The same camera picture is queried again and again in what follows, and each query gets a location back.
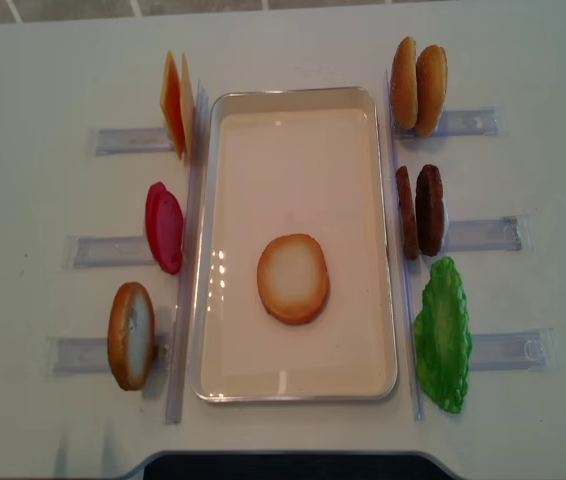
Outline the brown meat patty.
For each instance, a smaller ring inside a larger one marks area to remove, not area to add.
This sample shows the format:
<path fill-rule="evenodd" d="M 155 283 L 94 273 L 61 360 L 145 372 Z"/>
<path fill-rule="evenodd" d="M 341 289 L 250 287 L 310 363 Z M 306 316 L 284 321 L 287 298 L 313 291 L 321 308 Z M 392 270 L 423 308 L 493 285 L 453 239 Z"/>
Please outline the brown meat patty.
<path fill-rule="evenodd" d="M 409 174 L 406 166 L 396 171 L 397 192 L 401 213 L 403 234 L 403 252 L 408 260 L 416 260 L 419 256 L 416 216 L 412 199 Z"/>
<path fill-rule="evenodd" d="M 439 169 L 425 165 L 417 178 L 415 209 L 419 248 L 427 256 L 436 256 L 442 248 L 446 218 L 443 194 Z"/>

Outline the red tomato slice back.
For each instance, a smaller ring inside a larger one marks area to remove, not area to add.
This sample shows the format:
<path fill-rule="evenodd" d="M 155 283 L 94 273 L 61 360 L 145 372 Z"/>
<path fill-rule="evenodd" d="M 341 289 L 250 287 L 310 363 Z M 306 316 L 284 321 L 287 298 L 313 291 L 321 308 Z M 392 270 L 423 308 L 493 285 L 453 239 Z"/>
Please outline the red tomato slice back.
<path fill-rule="evenodd" d="M 156 255 L 156 239 L 155 239 L 155 220 L 154 209 L 156 201 L 162 192 L 166 190 L 162 182 L 156 182 L 150 186 L 145 204 L 145 231 L 148 239 L 149 247 L 153 255 Z"/>

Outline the brown meat patty outer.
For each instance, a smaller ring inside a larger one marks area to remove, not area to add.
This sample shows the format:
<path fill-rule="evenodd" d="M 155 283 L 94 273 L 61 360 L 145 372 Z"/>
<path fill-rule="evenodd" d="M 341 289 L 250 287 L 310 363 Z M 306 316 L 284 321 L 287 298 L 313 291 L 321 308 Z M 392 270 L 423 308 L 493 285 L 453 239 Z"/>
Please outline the brown meat patty outer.
<path fill-rule="evenodd" d="M 419 248 L 427 256 L 436 256 L 442 248 L 446 218 L 443 194 L 439 169 L 425 165 L 417 178 L 415 209 Z"/>

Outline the right long clear rail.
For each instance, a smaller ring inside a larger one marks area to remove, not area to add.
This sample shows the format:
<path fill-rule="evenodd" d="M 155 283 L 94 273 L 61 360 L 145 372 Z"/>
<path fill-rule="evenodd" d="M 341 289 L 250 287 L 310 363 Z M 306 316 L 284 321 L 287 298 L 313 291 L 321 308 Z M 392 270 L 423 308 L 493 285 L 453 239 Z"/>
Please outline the right long clear rail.
<path fill-rule="evenodd" d="M 423 420 L 423 399 L 419 387 L 416 371 L 416 355 L 414 349 L 414 338 L 412 331 L 413 320 L 413 305 L 412 305 L 412 292 L 410 283 L 409 265 L 403 253 L 403 229 L 402 229 L 402 216 L 399 205 L 399 190 L 396 182 L 396 171 L 398 169 L 398 157 L 395 147 L 395 124 L 391 109 L 391 90 L 390 90 L 390 68 L 385 70 L 384 78 L 384 102 L 385 102 L 385 115 L 386 115 L 386 137 L 387 137 L 387 151 L 389 157 L 390 167 L 390 186 L 393 191 L 394 201 L 396 204 L 396 220 L 395 233 L 397 237 L 397 250 L 398 250 L 398 269 L 401 286 L 401 297 L 404 309 L 403 328 L 406 343 L 407 354 L 407 371 L 409 378 L 410 396 L 412 402 L 413 418 L 416 422 Z"/>

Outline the clear bread holder rail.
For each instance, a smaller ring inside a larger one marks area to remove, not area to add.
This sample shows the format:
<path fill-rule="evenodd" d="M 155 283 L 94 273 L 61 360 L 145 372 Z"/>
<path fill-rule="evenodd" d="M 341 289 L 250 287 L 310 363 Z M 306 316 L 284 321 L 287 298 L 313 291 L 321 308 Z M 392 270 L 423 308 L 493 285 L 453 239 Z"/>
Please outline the clear bread holder rail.
<path fill-rule="evenodd" d="M 47 338 L 47 372 L 51 375 L 110 373 L 106 338 Z M 155 337 L 152 370 L 164 370 L 170 360 L 171 337 Z"/>

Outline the brown meat patty inner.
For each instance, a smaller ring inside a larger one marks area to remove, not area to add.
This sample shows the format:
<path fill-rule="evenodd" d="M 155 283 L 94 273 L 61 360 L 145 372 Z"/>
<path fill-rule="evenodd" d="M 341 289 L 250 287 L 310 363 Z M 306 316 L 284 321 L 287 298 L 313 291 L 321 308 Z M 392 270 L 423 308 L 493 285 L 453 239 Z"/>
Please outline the brown meat patty inner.
<path fill-rule="evenodd" d="M 419 256 L 416 216 L 412 199 L 409 174 L 406 166 L 396 171 L 397 192 L 401 213 L 403 234 L 403 252 L 408 260 L 416 260 Z"/>

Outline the long clear rail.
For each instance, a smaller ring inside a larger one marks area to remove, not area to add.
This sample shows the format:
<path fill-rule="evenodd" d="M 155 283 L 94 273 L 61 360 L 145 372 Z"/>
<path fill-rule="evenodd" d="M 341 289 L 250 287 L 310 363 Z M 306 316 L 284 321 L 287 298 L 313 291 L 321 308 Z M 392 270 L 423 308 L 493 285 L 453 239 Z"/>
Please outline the long clear rail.
<path fill-rule="evenodd" d="M 403 229 L 402 229 L 402 216 L 399 205 L 399 190 L 396 182 L 396 171 L 398 169 L 398 157 L 395 147 L 395 124 L 391 109 L 391 90 L 390 90 L 390 68 L 385 70 L 384 78 L 384 102 L 385 102 L 385 115 L 386 115 L 386 137 L 387 137 L 387 151 L 389 157 L 390 167 L 390 186 L 393 191 L 394 201 L 396 204 L 396 220 L 395 233 L 397 237 L 397 250 L 398 250 L 398 269 L 401 286 L 401 297 L 404 309 L 403 328 L 406 343 L 407 354 L 407 371 L 409 378 L 410 396 L 412 402 L 413 418 L 416 422 L 423 420 L 423 399 L 419 387 L 416 371 L 416 355 L 414 349 L 414 338 L 412 331 L 413 320 L 413 305 L 412 305 L 412 292 L 410 283 L 409 265 L 403 253 Z"/>
<path fill-rule="evenodd" d="M 178 303 L 170 349 L 170 371 L 165 411 L 166 425 L 178 424 L 182 419 L 189 325 L 194 310 L 198 282 L 199 239 L 205 199 L 209 112 L 207 91 L 202 83 L 198 82 L 194 118 L 193 158 L 190 165 L 183 237 L 184 259 L 182 269 L 178 275 Z"/>

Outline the clear cheese holder rail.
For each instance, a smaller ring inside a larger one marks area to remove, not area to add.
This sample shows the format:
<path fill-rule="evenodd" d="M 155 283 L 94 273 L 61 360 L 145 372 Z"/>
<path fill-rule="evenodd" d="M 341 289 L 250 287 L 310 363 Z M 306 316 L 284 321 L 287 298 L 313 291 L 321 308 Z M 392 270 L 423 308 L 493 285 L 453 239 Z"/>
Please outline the clear cheese holder rail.
<path fill-rule="evenodd" d="M 96 156 L 174 152 L 175 147 L 162 127 L 89 130 L 89 147 Z"/>

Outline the standing bun bottom slice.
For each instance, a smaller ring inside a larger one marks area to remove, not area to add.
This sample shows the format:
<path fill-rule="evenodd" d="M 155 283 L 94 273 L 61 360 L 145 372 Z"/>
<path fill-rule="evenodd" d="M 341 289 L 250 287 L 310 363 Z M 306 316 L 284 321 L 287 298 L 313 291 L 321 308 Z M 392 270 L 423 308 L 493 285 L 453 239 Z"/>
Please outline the standing bun bottom slice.
<path fill-rule="evenodd" d="M 111 373 L 124 391 L 143 388 L 153 360 L 154 308 L 145 287 L 127 282 L 115 294 L 108 325 Z"/>

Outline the orange cheese slice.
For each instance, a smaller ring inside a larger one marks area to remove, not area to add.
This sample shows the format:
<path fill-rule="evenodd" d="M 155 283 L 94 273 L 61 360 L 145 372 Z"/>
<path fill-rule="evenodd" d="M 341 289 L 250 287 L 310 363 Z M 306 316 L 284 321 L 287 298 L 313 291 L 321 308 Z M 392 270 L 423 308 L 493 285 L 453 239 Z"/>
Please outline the orange cheese slice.
<path fill-rule="evenodd" d="M 180 106 L 180 78 L 170 51 L 167 52 L 164 65 L 160 106 L 177 157 L 181 158 L 185 148 L 185 132 Z"/>

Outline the clear tomato holder rail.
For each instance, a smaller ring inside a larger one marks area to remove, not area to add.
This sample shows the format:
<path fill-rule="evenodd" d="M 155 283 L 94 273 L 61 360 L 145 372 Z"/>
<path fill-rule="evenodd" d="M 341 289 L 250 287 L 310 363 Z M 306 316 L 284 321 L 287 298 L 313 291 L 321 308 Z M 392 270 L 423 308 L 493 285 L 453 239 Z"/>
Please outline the clear tomato holder rail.
<path fill-rule="evenodd" d="M 65 269 L 135 267 L 155 265 L 143 236 L 68 236 L 62 266 Z"/>

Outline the clear bun holder rail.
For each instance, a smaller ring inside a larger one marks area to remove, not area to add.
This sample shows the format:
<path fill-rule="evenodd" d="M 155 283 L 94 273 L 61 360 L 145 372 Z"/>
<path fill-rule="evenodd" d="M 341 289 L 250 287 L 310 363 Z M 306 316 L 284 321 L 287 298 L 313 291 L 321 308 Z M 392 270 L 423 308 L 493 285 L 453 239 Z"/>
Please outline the clear bun holder rail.
<path fill-rule="evenodd" d="M 497 109 L 485 107 L 474 110 L 443 110 L 432 137 L 497 136 Z"/>

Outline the white rectangular tray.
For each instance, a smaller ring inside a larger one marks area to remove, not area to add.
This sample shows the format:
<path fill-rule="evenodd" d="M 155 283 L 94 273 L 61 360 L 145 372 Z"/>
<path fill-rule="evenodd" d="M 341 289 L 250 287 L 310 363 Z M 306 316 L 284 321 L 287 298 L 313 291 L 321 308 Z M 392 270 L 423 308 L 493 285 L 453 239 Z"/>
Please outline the white rectangular tray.
<path fill-rule="evenodd" d="M 194 391 L 216 403 L 384 397 L 398 367 L 371 95 L 226 94 L 210 115 Z"/>

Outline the left long clear rail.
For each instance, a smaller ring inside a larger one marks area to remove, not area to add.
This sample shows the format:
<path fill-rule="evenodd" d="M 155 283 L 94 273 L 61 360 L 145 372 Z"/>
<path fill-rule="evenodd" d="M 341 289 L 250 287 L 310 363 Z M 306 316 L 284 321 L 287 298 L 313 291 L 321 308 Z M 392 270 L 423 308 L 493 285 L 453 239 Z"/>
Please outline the left long clear rail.
<path fill-rule="evenodd" d="M 190 165 L 183 237 L 184 259 L 182 269 L 178 275 L 178 303 L 170 349 L 170 371 L 165 411 L 166 425 L 178 424 L 182 419 L 189 325 L 194 310 L 198 282 L 199 239 L 205 199 L 209 112 L 207 91 L 202 83 L 198 82 L 194 118 L 193 158 Z"/>

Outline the clear patty holder rail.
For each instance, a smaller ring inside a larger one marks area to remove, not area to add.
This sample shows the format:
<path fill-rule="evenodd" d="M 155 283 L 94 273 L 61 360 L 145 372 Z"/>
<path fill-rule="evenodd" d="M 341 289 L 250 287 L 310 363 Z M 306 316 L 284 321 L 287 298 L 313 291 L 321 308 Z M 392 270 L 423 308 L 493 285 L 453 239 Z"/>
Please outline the clear patty holder rail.
<path fill-rule="evenodd" d="M 531 250 L 526 216 L 504 216 L 488 220 L 452 221 L 444 241 L 444 252 Z"/>

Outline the bun slice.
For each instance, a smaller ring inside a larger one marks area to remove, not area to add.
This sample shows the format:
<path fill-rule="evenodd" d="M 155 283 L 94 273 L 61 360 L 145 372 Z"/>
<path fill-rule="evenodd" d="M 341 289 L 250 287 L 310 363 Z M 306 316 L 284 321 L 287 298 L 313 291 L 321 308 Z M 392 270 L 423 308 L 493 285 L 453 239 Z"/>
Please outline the bun slice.
<path fill-rule="evenodd" d="M 329 295 L 329 273 L 320 244 L 303 233 L 280 236 L 263 250 L 257 289 L 266 311 L 286 325 L 311 322 Z"/>
<path fill-rule="evenodd" d="M 115 294 L 108 325 L 111 373 L 124 391 L 143 388 L 153 360 L 154 308 L 145 287 L 127 282 Z"/>

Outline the sesame bun top inner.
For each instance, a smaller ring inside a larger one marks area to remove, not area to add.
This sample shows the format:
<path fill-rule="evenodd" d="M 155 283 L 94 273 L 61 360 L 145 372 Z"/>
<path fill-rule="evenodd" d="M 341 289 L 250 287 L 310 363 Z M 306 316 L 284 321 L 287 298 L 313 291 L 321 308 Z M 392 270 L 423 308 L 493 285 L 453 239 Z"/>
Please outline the sesame bun top inner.
<path fill-rule="evenodd" d="M 395 124 L 412 129 L 418 117 L 416 42 L 406 36 L 395 52 L 390 78 L 390 103 Z"/>

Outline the green lettuce leaf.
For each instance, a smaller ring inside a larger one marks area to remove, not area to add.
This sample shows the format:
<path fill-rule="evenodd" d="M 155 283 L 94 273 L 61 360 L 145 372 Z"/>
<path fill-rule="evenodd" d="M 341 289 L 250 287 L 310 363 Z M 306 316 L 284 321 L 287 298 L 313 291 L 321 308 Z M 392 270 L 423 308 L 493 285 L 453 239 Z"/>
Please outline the green lettuce leaf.
<path fill-rule="evenodd" d="M 462 277 L 448 256 L 431 267 L 413 332 L 421 390 L 441 410 L 459 414 L 468 391 L 473 342 Z"/>

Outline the clear lettuce holder rail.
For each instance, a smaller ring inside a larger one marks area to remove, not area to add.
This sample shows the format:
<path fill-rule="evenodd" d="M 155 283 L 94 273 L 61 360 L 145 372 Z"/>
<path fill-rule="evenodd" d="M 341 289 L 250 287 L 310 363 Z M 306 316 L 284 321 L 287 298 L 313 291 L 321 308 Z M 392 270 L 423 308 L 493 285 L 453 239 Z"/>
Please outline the clear lettuce holder rail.
<path fill-rule="evenodd" d="M 472 371 L 553 370 L 557 366 L 549 328 L 473 336 Z"/>

